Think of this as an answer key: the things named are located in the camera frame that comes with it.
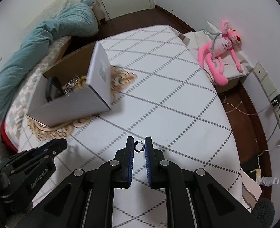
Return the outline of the patterned white tablecloth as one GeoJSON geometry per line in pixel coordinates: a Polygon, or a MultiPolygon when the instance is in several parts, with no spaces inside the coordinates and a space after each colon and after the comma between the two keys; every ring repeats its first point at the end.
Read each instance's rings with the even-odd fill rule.
{"type": "Polygon", "coordinates": [[[110,111],[69,130],[56,172],[34,199],[42,203],[70,170],[91,170],[115,155],[127,137],[150,136],[181,168],[203,168],[237,200],[241,169],[233,132],[206,73],[169,26],[129,31],[103,40],[123,83],[110,111]]]}

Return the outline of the red bed sheet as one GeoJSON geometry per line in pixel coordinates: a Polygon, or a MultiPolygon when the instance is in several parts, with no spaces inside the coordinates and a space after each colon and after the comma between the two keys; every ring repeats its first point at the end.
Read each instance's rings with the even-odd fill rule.
{"type": "Polygon", "coordinates": [[[7,134],[5,133],[5,120],[3,120],[1,123],[0,133],[1,133],[2,142],[5,145],[6,149],[9,149],[10,151],[17,153],[18,149],[12,144],[7,134]]]}

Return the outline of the teal blanket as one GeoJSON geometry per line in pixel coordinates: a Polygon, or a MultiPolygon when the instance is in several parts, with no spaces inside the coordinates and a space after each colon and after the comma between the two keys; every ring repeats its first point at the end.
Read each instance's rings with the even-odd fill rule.
{"type": "MultiPolygon", "coordinates": [[[[39,23],[3,65],[0,70],[0,130],[19,84],[46,56],[50,44],[64,36],[97,34],[98,23],[91,8],[93,3],[92,0],[82,1],[39,23]]],[[[0,133],[0,151],[4,148],[0,133]]]]}

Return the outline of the checkered bed mattress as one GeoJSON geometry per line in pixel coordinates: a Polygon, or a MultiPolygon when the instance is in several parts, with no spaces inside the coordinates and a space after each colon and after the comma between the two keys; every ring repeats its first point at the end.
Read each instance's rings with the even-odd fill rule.
{"type": "Polygon", "coordinates": [[[23,119],[28,112],[31,98],[42,74],[53,67],[58,59],[62,58],[70,38],[70,36],[64,36],[55,40],[49,47],[47,55],[22,80],[4,120],[4,130],[8,137],[20,136],[23,119]]]}

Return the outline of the black smart band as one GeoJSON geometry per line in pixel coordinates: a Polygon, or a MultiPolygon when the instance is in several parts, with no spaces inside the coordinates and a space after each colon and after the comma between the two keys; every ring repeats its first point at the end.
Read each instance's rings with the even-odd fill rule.
{"type": "Polygon", "coordinates": [[[62,88],[62,84],[58,77],[52,76],[48,78],[45,87],[45,99],[47,102],[51,102],[53,99],[64,96],[64,91],[62,88]]]}

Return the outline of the black plug adapter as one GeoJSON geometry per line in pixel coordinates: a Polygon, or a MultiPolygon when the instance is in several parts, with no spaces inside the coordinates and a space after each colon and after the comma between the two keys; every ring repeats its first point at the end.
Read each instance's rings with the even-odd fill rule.
{"type": "Polygon", "coordinates": [[[271,104],[273,107],[280,105],[280,93],[271,100],[271,104]]]}

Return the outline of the pink panther plush toy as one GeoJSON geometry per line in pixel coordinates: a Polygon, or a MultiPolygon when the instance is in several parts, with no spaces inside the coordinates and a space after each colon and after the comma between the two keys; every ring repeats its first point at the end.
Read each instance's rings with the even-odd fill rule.
{"type": "Polygon", "coordinates": [[[210,33],[214,38],[199,48],[197,54],[198,63],[204,69],[204,63],[206,62],[214,82],[219,86],[226,86],[228,79],[223,75],[224,64],[220,56],[229,51],[237,70],[241,73],[241,64],[234,50],[234,45],[238,45],[241,42],[241,37],[236,30],[228,25],[227,20],[221,20],[221,33],[212,33],[208,30],[204,30],[204,33],[210,33]]]}

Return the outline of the open white cardboard box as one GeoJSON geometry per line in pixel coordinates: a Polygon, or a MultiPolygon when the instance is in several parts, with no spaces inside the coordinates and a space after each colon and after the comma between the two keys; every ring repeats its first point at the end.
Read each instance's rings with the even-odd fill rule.
{"type": "Polygon", "coordinates": [[[42,74],[28,109],[28,116],[48,127],[110,110],[111,66],[97,41],[60,59],[42,74]],[[56,76],[64,96],[47,102],[45,87],[56,76]]]}

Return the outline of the wall power strip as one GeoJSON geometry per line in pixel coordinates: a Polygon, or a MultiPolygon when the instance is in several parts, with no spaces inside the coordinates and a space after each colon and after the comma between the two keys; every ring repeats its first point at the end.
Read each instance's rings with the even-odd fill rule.
{"type": "MultiPolygon", "coordinates": [[[[257,64],[253,69],[253,73],[257,78],[259,84],[261,85],[261,88],[264,91],[268,101],[271,104],[271,100],[280,93],[279,90],[277,89],[276,85],[270,78],[268,72],[265,70],[265,68],[262,66],[262,64],[259,61],[257,61],[257,64]]],[[[273,109],[274,115],[277,120],[277,128],[279,128],[280,130],[280,105],[275,107],[271,106],[271,107],[273,109]]]]}

